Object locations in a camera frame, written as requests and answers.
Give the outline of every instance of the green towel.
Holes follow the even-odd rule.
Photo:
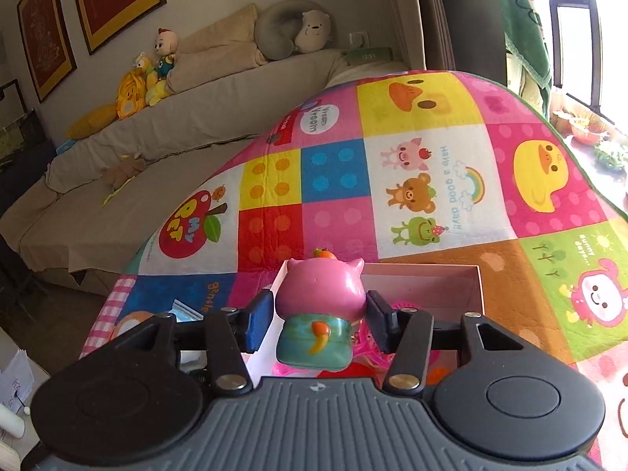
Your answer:
[[[500,0],[506,47],[516,56],[541,89],[543,112],[548,116],[551,92],[550,57],[543,40],[541,18],[534,0]]]

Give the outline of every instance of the pink square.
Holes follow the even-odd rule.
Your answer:
[[[454,73],[475,100],[485,124],[539,122],[539,116],[504,87],[463,73]]]
[[[578,363],[579,371],[598,387],[606,417],[597,437],[605,469],[628,470],[628,341]]]
[[[356,138],[362,138],[362,121],[356,87],[351,83],[328,89],[292,110],[214,175],[270,153]]]
[[[238,272],[234,286],[229,294],[227,306],[245,308],[256,294],[264,287],[272,285],[278,270],[260,270],[256,272]]]
[[[597,195],[565,152],[561,141],[540,122],[536,124],[487,125],[502,185],[506,212],[518,237],[551,234],[606,221]],[[524,202],[514,181],[513,160],[517,147],[528,141],[547,142],[563,155],[568,168],[567,184],[551,194],[553,212],[537,212]]]
[[[303,204],[305,256],[327,248],[342,261],[378,261],[371,197]]]

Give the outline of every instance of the white candle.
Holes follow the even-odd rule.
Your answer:
[[[0,428],[19,439],[24,435],[24,420],[0,404]]]

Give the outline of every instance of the beige sofa cover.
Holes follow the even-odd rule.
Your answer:
[[[269,130],[326,86],[405,69],[401,62],[350,68],[339,51],[323,50],[174,95],[55,158],[46,179],[0,218],[0,234],[33,271],[119,274],[184,197],[250,143],[249,134]],[[98,168],[136,147],[154,162],[103,206],[109,189],[94,180]]]

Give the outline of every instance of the cartoon pig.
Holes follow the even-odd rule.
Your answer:
[[[344,370],[352,358],[352,324],[364,317],[364,261],[290,259],[275,309],[285,320],[277,361],[298,369]]]
[[[421,147],[421,141],[421,138],[413,138],[409,142],[400,143],[396,149],[391,148],[389,152],[382,152],[381,156],[385,158],[382,166],[392,165],[395,170],[401,167],[406,171],[429,170],[425,161],[431,157],[431,152]]]
[[[617,264],[610,259],[598,261],[601,269],[582,273],[571,292],[575,313],[568,313],[571,322],[578,319],[591,326],[596,321],[612,328],[621,324],[628,309],[628,289],[619,284]]]

